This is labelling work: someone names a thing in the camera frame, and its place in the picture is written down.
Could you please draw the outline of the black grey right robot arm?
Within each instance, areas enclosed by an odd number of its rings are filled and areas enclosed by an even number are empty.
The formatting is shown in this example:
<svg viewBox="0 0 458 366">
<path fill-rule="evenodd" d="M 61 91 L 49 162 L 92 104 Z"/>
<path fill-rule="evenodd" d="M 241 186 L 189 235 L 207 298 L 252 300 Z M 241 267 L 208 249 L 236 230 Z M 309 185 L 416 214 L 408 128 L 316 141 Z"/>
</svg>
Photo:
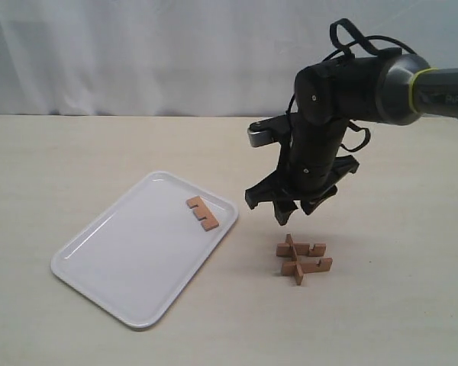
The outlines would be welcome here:
<svg viewBox="0 0 458 366">
<path fill-rule="evenodd" d="M 273 204 L 280 225 L 297 209 L 311 214 L 358 169 L 340 156 L 359 121 L 407 126 L 424 115 L 458 119 L 458 68 L 437 69 L 420 56 L 331 59 L 298 72 L 290 108 L 252 123 L 250 145 L 280 145 L 274 172 L 245 192 L 249 208 Z"/>
</svg>

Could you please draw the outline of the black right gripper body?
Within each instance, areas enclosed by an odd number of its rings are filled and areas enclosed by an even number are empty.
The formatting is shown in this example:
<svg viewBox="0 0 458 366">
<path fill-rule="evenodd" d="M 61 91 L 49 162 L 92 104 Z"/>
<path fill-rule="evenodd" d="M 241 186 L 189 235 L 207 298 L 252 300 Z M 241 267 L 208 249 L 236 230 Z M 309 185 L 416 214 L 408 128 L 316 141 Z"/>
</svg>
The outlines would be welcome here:
<svg viewBox="0 0 458 366">
<path fill-rule="evenodd" d="M 295 203 L 310 201 L 320 197 L 333 185 L 348 174 L 357 171 L 360 164 L 354 157 L 341 156 L 325 168 L 301 167 L 297 176 L 292 177 L 288 172 L 277 169 L 245 191 L 245 201 L 250 209 L 256 208 L 263 202 L 293 200 Z"/>
</svg>

